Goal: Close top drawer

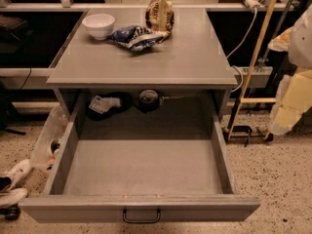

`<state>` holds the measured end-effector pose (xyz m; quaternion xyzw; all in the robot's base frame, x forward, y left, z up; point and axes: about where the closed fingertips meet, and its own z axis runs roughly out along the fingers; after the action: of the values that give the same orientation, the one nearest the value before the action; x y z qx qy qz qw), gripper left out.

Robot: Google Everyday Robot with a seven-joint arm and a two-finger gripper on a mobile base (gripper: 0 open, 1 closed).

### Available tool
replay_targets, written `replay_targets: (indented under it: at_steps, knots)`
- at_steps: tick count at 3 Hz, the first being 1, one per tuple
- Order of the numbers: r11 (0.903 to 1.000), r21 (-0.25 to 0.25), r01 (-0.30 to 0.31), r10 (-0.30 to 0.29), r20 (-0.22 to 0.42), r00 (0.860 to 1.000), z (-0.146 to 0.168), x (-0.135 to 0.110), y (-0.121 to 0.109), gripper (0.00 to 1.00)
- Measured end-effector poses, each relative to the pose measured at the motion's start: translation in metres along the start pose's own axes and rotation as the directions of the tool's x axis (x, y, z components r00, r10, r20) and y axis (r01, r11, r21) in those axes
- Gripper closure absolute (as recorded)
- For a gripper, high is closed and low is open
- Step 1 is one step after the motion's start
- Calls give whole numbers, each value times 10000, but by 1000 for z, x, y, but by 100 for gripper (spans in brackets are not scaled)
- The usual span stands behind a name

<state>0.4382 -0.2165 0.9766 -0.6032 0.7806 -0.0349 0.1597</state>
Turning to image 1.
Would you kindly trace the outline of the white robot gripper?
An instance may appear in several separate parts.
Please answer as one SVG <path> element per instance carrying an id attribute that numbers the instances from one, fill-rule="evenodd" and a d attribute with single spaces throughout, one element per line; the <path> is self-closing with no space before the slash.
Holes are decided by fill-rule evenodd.
<path id="1" fill-rule="evenodd" d="M 293 76 L 285 75 L 278 87 L 268 131 L 281 136 L 291 131 L 312 107 L 312 4 L 293 28 L 286 29 L 272 39 L 268 48 L 276 52 L 289 51 L 290 62 L 303 67 L 298 67 Z"/>

